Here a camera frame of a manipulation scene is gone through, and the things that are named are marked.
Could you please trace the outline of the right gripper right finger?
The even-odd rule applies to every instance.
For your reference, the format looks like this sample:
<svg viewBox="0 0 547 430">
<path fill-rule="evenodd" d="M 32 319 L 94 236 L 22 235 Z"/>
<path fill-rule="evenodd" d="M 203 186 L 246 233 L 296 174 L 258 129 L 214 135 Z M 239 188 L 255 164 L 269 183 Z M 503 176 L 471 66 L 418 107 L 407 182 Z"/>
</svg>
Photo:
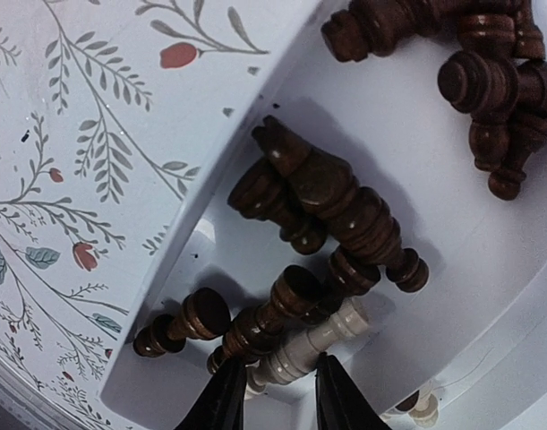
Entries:
<svg viewBox="0 0 547 430">
<path fill-rule="evenodd" d="M 319 429 L 389 430 L 333 355 L 318 358 L 315 396 Z"/>
</svg>

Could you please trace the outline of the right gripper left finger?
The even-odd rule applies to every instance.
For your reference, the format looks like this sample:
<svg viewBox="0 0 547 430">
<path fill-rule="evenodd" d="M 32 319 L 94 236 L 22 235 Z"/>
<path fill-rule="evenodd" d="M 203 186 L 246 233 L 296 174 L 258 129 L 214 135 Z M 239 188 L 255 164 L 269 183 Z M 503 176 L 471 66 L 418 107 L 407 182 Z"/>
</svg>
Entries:
<svg viewBox="0 0 547 430">
<path fill-rule="evenodd" d="M 226 360 L 210 378 L 176 430 L 233 430 L 244 428 L 245 364 Z"/>
</svg>

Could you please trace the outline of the white plastic tray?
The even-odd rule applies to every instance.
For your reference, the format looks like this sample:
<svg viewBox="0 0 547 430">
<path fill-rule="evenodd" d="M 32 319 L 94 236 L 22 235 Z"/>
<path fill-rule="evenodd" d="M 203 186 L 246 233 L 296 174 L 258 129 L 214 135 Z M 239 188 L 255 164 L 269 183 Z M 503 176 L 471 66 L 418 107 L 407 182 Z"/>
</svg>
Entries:
<svg viewBox="0 0 547 430">
<path fill-rule="evenodd" d="M 339 8 L 339 2 L 316 2 L 319 3 L 319 8 L 313 19 L 299 30 L 266 80 L 262 89 L 264 97 L 278 63 L 294 47 L 299 36 L 312 35 L 321 44 L 321 24 L 333 10 Z M 459 115 L 466 121 L 464 144 L 469 151 L 472 165 L 472 155 L 466 141 L 469 123 L 462 114 Z M 266 116 L 274 116 L 274 121 L 266 125 L 269 138 L 275 140 L 287 137 L 291 142 L 310 142 L 291 129 L 279 116 L 266 114 L 249 132 L 256 147 L 257 143 L 252 138 L 251 131 L 262 125 Z M 483 174 L 492 197 L 503 202 L 513 202 L 526 187 L 530 165 L 547 147 L 547 116 L 530 108 L 522 108 L 505 125 L 505 130 L 510 138 L 510 156 L 502 170 L 488 176 L 476 170 L 473 165 L 472 168 Z M 312 142 L 311 144 L 313 150 L 308 155 L 293 153 L 285 144 L 278 144 L 276 147 L 277 162 L 282 167 L 288 167 L 292 188 L 310 197 L 314 210 L 329 224 L 329 237 L 316 253 L 322 254 L 323 274 L 318 275 L 304 267 L 317 278 L 326 279 L 329 276 L 329 263 L 337 262 L 338 281 L 346 286 L 359 284 L 363 271 L 377 278 L 375 287 L 360 297 L 370 319 L 368 331 L 354 340 L 336 343 L 331 348 L 331 352 L 336 355 L 333 352 L 334 347 L 346 346 L 374 331 L 375 316 L 363 300 L 382 281 L 390 282 L 402 293 L 414 294 L 425 288 L 430 280 L 431 270 L 417 249 L 404 241 L 400 222 L 384 197 L 375 188 L 361 182 L 349 161 Z M 236 179 L 228 194 L 241 177 Z M 234 213 L 244 219 L 238 212 Z M 272 284 L 264 297 L 254 304 L 237 311 L 228 304 L 231 313 L 240 314 L 247 307 L 255 307 L 265 302 Z M 178 307 L 191 292 L 203 287 L 208 286 L 191 290 L 179 302 Z M 133 309 L 140 293 L 141 289 L 132 305 L 132 324 Z M 165 310 L 160 314 L 174 311 Z M 221 340 L 193 340 L 178 354 L 166 354 L 160 358 L 138 356 L 132 348 L 133 338 L 141 328 L 160 314 L 140 328 L 134 328 L 131 324 L 125 331 L 99 392 L 99 397 L 107 408 L 124 418 L 134 420 L 141 429 L 170 429 L 178 424 L 208 382 L 208 356 L 221 345 Z M 440 406 L 440 420 L 437 424 L 440 429 L 547 429 L 547 375 L 505 374 L 498 366 L 478 376 L 465 373 L 454 378 L 439 374 L 419 383 L 412 390 L 402 390 L 396 398 L 390 398 L 387 384 L 362 383 L 353 376 L 343 360 L 342 362 L 369 403 L 380 413 L 391 409 L 402 399 L 418 391 L 426 382 L 433 380 L 433 393 Z"/>
</svg>

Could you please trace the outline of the light piece among dark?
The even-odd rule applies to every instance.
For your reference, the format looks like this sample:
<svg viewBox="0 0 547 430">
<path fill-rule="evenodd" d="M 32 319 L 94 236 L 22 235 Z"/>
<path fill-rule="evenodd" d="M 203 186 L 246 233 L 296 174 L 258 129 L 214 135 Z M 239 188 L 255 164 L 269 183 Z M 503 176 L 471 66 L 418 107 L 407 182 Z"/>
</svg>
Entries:
<svg viewBox="0 0 547 430">
<path fill-rule="evenodd" d="M 370 327 L 368 314 L 355 297 L 347 298 L 330 318 L 312 328 L 292 331 L 258 365 L 246 368 L 244 398 L 252 400 L 269 384 L 288 385 L 305 377 L 316 366 L 318 356 L 340 341 L 351 340 Z"/>
</svg>

